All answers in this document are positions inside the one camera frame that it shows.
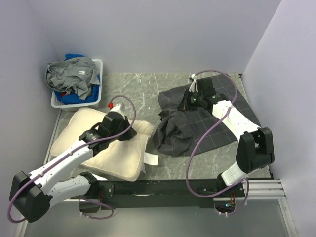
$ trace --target white wall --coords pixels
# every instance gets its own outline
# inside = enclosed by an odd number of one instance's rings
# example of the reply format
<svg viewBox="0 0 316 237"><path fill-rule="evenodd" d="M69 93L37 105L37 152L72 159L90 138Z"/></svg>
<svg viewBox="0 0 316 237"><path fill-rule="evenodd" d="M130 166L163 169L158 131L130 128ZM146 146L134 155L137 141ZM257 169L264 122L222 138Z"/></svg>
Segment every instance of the white wall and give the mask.
<svg viewBox="0 0 316 237"><path fill-rule="evenodd" d="M316 236L316 1L283 0L243 75L250 104L274 134L281 178L301 237Z"/></svg>
<svg viewBox="0 0 316 237"><path fill-rule="evenodd" d="M59 57L112 72L242 73L280 0L28 0Z"/></svg>
<svg viewBox="0 0 316 237"><path fill-rule="evenodd" d="M57 111L44 82L46 62L58 60L25 0L0 1L0 230L16 228L6 218L13 176L39 167Z"/></svg>

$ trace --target white plastic basket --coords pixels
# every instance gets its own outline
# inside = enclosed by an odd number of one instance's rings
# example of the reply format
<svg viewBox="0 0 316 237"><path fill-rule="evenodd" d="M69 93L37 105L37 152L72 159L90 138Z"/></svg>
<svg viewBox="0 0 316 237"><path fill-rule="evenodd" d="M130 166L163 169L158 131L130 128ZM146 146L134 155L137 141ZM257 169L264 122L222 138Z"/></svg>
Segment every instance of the white plastic basket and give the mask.
<svg viewBox="0 0 316 237"><path fill-rule="evenodd" d="M80 104L65 105L64 103L62 103L59 100L57 100L57 98L55 96L55 93L53 91L53 93L51 95L51 100L50 100L50 104L52 105L52 107L59 108L59 109L62 109L64 111L76 111L80 107L91 107L91 108L94 108L94 109L98 109L99 108L99 102L101 100L101 92L102 92L103 63L102 63L101 59L92 59L92 61L94 62L94 64L96 65L96 67L100 71L100 86L99 86L99 94L98 94L97 101L91 102L91 103L80 103Z"/></svg>

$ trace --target pillow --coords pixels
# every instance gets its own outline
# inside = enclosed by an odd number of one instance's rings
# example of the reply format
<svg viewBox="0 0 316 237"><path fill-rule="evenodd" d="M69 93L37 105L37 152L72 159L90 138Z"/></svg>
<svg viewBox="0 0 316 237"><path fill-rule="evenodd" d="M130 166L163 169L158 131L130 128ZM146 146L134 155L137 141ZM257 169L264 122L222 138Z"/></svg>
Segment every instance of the pillow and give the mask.
<svg viewBox="0 0 316 237"><path fill-rule="evenodd" d="M84 131L101 122L105 114L91 108L80 108L53 143L50 149L51 155L58 156L67 150ZM141 172L146 144L154 128L146 121L135 121L133 128L137 135L132 139L111 142L107 149L82 165L120 179L135 181Z"/></svg>

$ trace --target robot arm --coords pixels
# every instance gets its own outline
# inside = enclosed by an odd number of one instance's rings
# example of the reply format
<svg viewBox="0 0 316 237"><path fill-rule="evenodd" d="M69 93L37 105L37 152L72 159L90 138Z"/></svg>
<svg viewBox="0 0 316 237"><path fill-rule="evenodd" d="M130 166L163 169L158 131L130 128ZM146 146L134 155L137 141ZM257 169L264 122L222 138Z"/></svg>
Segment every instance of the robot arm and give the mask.
<svg viewBox="0 0 316 237"><path fill-rule="evenodd" d="M272 132L261 128L240 113L223 94L216 93L212 78L190 78L192 84L185 91L179 111L195 111L202 107L218 119L222 119L231 108L223 124L239 141L236 162L218 176L220 186L229 186L246 178L253 171L274 162Z"/></svg>
<svg viewBox="0 0 316 237"><path fill-rule="evenodd" d="M89 192L97 190L98 181L88 172L82 173L68 181L60 181L66 179L69 173L78 165L108 148L109 144L115 139L96 142L84 146L76 152L72 152L75 148L91 141L117 135L129 127L130 124L127 117L124 116L123 110L124 105L118 104L114 106L109 113L104 116L102 122L95 124L90 130L85 131L79 139L61 155L28 175L21 171L14 176L10 200L12 200L13 196L24 184L40 175L40 178L28 185L13 203L26 220L34 222L41 218L55 204L76 196L88 195ZM136 131L130 128L117 139L125 141L135 135ZM55 164L57 165L51 170L44 172Z"/></svg>

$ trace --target gray plaid cloth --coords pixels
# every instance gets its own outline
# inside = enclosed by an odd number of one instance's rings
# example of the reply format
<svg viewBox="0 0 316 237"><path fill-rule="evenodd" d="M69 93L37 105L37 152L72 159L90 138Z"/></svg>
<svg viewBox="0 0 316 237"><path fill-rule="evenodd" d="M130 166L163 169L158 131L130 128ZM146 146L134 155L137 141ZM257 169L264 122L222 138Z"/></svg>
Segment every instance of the gray plaid cloth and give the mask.
<svg viewBox="0 0 316 237"><path fill-rule="evenodd" d="M224 75L213 76L212 79L217 93L223 93L232 100L235 95L232 82ZM153 135L153 141L158 151L173 157L191 155L199 139L218 121L202 108L193 112L177 111L184 91L189 87L190 85L185 85L173 88L160 92L158 96L162 109L162 112L159 113L161 123ZM239 91L234 106L247 119L260 126L257 117ZM222 147L236 140L233 133L223 123L220 123L203 140L196 154Z"/></svg>

